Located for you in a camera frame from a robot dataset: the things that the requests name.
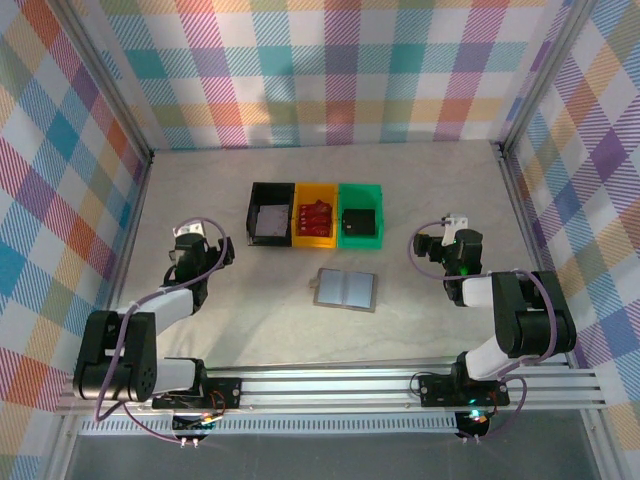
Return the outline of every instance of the orange bin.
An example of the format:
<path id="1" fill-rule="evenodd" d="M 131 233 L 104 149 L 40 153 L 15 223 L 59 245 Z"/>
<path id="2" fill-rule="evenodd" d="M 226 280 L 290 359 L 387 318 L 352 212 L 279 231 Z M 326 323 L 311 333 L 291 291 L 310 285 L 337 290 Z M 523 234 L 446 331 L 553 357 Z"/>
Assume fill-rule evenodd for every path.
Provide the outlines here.
<path id="1" fill-rule="evenodd" d="M 300 205 L 321 200 L 331 204 L 331 236 L 298 236 Z M 338 185 L 334 183 L 296 183 L 291 214 L 291 243 L 294 247 L 336 248 L 338 245 Z"/>

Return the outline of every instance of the plaid fabric backdrop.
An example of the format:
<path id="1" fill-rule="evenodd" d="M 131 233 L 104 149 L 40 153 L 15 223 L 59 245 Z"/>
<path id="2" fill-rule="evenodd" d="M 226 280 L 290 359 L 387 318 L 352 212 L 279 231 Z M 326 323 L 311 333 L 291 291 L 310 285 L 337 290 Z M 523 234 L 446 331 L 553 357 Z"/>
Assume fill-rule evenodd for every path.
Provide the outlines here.
<path id="1" fill-rule="evenodd" d="M 556 268 L 640 478 L 640 1 L 601 0 L 518 145 L 545 263 Z"/>
<path id="2" fill-rule="evenodd" d="M 192 149 L 497 139 L 570 0 L 74 3 L 152 143 Z"/>
<path id="3" fill-rule="evenodd" d="M 45 0 L 0 3 L 0 478 L 35 478 L 141 160 Z"/>

